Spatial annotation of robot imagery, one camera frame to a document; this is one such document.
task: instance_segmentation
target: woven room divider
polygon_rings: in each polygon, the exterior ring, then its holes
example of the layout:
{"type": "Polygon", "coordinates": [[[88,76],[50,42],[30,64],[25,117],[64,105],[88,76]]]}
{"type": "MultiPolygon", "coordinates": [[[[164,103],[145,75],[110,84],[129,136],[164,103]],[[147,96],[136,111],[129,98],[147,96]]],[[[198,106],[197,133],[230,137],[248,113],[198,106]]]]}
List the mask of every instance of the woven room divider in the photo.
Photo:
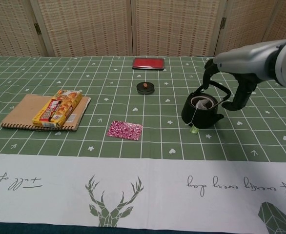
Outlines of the woven room divider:
{"type": "Polygon", "coordinates": [[[0,0],[0,55],[47,55],[30,12],[31,6],[27,1],[0,0]]]}
{"type": "Polygon", "coordinates": [[[276,0],[228,1],[226,24],[220,31],[215,55],[261,42],[276,3],[276,0]]]}
{"type": "Polygon", "coordinates": [[[135,55],[213,55],[225,0],[135,0],[133,3],[135,55]]]}
{"type": "Polygon", "coordinates": [[[286,0],[0,0],[1,56],[213,56],[285,38],[286,0]]]}
{"type": "Polygon", "coordinates": [[[130,0],[32,0],[57,57],[132,55],[130,0]]]}
{"type": "Polygon", "coordinates": [[[286,0],[278,1],[274,18],[264,37],[265,41],[286,39],[286,0]]]}

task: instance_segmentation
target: red notebook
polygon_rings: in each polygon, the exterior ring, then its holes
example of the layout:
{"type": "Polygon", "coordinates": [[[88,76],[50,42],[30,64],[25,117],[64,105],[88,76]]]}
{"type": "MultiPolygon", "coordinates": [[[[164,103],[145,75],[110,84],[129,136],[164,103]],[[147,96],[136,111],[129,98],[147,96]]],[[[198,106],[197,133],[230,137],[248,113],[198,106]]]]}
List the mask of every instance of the red notebook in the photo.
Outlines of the red notebook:
{"type": "Polygon", "coordinates": [[[163,58],[135,58],[133,60],[133,69],[145,69],[145,70],[163,70],[164,59],[163,58]]]}

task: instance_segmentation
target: green tablecloth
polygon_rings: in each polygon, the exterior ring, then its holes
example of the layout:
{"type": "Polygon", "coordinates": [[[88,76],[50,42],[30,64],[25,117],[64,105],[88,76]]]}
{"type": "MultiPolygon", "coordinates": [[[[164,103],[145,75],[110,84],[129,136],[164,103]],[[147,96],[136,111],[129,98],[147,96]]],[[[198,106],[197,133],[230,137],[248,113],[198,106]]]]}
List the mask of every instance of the green tablecloth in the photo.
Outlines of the green tablecloth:
{"type": "MultiPolygon", "coordinates": [[[[201,84],[207,58],[164,58],[163,71],[145,71],[132,69],[133,57],[0,57],[0,122],[29,93],[72,89],[92,98],[76,132],[0,127],[0,153],[286,162],[286,88],[274,81],[259,84],[244,109],[219,107],[225,118],[195,135],[181,111],[201,84]],[[145,80],[155,85],[151,95],[137,93],[145,80]],[[106,136],[113,120],[142,124],[140,140],[106,136]]],[[[235,93],[232,75],[213,80],[235,93]]],[[[213,86],[205,92],[218,100],[225,95],[213,86]]]]}

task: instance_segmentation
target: hinge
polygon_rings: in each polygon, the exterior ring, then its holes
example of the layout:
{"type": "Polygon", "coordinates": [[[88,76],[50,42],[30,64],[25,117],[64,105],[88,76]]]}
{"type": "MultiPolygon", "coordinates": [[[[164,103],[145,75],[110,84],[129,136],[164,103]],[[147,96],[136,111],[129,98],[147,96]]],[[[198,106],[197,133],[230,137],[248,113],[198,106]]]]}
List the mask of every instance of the hinge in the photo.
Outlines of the hinge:
{"type": "Polygon", "coordinates": [[[221,19],[220,29],[225,28],[225,22],[226,22],[226,17],[223,17],[223,18],[221,19]]]}
{"type": "Polygon", "coordinates": [[[40,27],[37,23],[34,24],[35,28],[36,28],[36,31],[37,31],[37,34],[38,35],[41,35],[41,30],[40,30],[40,27]]]}

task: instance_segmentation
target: spiral binding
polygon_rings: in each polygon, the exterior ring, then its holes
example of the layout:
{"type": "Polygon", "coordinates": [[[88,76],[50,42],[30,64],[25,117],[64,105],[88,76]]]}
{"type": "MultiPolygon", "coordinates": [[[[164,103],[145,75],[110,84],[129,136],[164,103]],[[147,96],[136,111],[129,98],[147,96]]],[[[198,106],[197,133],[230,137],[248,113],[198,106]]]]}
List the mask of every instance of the spiral binding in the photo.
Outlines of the spiral binding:
{"type": "Polygon", "coordinates": [[[40,127],[35,125],[28,124],[11,124],[11,123],[2,123],[1,127],[3,128],[17,128],[17,129],[27,129],[27,130],[69,130],[72,131],[74,126],[62,126],[60,128],[48,128],[48,127],[40,127]]]}

